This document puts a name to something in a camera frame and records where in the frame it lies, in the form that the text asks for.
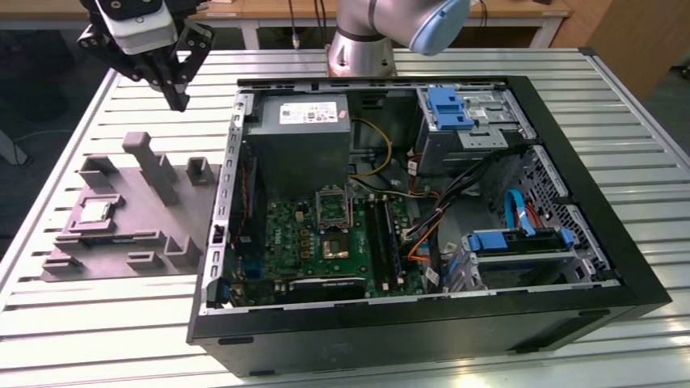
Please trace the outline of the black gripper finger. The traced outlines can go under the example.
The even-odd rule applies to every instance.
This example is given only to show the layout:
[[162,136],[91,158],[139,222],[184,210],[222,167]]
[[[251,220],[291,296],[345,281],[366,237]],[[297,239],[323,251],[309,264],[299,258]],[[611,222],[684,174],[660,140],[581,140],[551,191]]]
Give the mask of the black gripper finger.
[[183,112],[190,97],[187,86],[211,52],[215,29],[196,22],[176,22],[179,38],[164,56],[163,94],[171,110]]
[[151,88],[163,94],[171,110],[179,111],[179,91],[174,71],[176,60],[172,59],[175,44],[130,55],[92,24],[82,33],[78,44],[123,76],[135,82],[146,81]]

